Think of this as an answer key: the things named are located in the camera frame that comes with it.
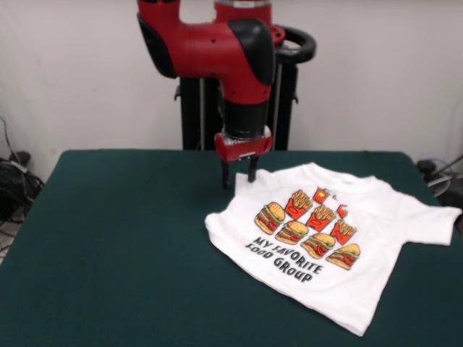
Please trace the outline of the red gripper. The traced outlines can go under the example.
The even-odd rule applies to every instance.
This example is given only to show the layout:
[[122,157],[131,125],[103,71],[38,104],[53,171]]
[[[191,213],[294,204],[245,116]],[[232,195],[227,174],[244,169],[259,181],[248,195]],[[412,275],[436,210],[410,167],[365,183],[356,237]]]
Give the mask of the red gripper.
[[263,135],[250,140],[238,140],[229,137],[224,132],[214,135],[214,145],[221,162],[222,187],[227,190],[231,186],[229,162],[250,157],[247,180],[256,180],[258,156],[267,153],[272,147],[272,134],[268,126],[264,127]]

